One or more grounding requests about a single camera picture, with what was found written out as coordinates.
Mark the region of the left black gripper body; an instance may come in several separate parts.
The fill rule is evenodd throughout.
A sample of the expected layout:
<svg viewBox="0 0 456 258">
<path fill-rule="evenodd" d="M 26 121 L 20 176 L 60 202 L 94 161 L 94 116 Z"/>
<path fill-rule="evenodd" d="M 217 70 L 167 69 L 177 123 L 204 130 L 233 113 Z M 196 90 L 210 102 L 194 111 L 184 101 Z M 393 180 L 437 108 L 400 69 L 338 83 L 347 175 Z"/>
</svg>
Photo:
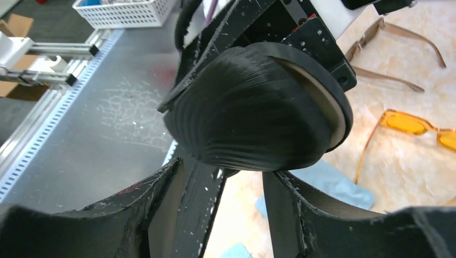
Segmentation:
<svg viewBox="0 0 456 258">
<path fill-rule="evenodd" d="M 357 79 L 336 41 L 356 18 L 357 12 L 342 1 L 229 1 L 182 51 L 175 85 L 158 110 L 169 110 L 222 52 L 256 42 L 279 42 L 303 51 L 348 91 Z"/>
</svg>

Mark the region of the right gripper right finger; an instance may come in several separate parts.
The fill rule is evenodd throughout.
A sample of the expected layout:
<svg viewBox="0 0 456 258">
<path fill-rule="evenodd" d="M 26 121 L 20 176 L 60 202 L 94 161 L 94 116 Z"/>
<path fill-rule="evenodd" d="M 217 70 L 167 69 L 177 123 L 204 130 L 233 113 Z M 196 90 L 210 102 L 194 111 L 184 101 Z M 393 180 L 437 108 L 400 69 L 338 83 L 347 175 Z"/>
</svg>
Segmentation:
<svg viewBox="0 0 456 258">
<path fill-rule="evenodd" d="M 264 172 L 275 257 L 455 257 L 455 208 L 380 214 L 339 201 L 287 171 Z"/>
</svg>

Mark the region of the black textured glasses case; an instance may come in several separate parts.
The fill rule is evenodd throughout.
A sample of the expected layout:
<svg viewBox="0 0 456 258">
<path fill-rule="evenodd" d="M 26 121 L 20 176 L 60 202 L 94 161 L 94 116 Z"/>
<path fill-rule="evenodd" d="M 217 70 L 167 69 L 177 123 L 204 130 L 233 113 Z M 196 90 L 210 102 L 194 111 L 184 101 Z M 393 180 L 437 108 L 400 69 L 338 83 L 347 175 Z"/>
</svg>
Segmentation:
<svg viewBox="0 0 456 258">
<path fill-rule="evenodd" d="M 195 159 L 235 170 L 309 167 L 349 135 L 353 112 L 342 87 L 293 47 L 260 42 L 229 48 L 208 64 L 164 117 Z"/>
</svg>

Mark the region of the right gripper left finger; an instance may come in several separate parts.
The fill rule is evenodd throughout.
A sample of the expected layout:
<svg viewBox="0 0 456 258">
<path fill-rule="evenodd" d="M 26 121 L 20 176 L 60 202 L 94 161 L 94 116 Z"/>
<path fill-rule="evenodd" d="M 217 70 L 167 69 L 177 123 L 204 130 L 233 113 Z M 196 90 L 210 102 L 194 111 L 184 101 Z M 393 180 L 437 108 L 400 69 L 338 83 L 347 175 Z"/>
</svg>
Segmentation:
<svg viewBox="0 0 456 258">
<path fill-rule="evenodd" d="M 174 158 L 81 210 L 1 206 L 1 257 L 202 257 L 225 177 Z"/>
</svg>

